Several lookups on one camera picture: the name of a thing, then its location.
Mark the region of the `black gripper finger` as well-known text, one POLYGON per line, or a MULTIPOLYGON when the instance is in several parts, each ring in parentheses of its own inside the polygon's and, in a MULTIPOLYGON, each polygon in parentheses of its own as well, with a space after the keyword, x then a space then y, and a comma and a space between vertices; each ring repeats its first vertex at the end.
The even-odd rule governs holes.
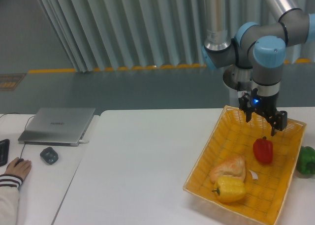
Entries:
POLYGON ((276 134, 276 131, 282 131, 287 126, 287 112, 286 111, 278 111, 268 117, 268 123, 271 126, 271 136, 276 134))
POLYGON ((240 110, 246 115, 246 122, 248 123, 252 119, 252 112, 254 111, 250 103, 250 98, 243 96, 240 98, 240 110))

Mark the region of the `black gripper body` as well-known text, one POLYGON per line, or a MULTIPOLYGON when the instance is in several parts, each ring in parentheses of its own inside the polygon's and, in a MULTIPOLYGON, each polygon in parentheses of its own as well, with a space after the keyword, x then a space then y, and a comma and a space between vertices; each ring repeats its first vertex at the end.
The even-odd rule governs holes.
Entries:
POLYGON ((247 96, 250 98, 251 106, 254 109, 253 112, 262 116, 266 120, 277 110, 276 103, 279 93, 276 93, 272 96, 262 96, 259 95, 258 89, 254 88, 253 90, 251 90, 250 94, 244 94, 243 96, 247 96))

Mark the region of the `white striped sleeve forearm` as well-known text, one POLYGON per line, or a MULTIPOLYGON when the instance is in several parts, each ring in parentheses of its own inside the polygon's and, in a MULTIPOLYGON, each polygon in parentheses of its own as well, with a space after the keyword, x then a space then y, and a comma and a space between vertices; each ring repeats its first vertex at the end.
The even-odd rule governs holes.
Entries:
POLYGON ((19 187, 23 179, 11 174, 0 176, 0 224, 15 225, 19 205, 19 187))

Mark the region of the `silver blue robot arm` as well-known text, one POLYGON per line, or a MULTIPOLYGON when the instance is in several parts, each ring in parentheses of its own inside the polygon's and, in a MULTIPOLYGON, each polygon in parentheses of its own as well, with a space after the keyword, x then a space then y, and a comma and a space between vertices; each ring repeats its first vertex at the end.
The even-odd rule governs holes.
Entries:
POLYGON ((243 24, 228 35, 227 0, 204 0, 207 37, 202 47, 209 68, 226 67, 223 81, 232 102, 245 113, 263 117, 271 133, 287 126, 287 112, 276 108, 287 47, 314 41, 315 16, 294 0, 265 0, 276 22, 243 24))

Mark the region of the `person's hand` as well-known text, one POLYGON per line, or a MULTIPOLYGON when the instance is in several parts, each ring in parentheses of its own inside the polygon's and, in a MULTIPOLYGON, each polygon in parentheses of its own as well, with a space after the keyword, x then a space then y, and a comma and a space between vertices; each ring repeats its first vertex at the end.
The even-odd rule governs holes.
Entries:
POLYGON ((16 161, 20 159, 16 157, 13 161, 9 163, 6 168, 5 174, 13 175, 15 177, 21 178, 23 181, 26 179, 27 175, 30 173, 32 168, 32 162, 30 160, 24 160, 14 167, 16 161))

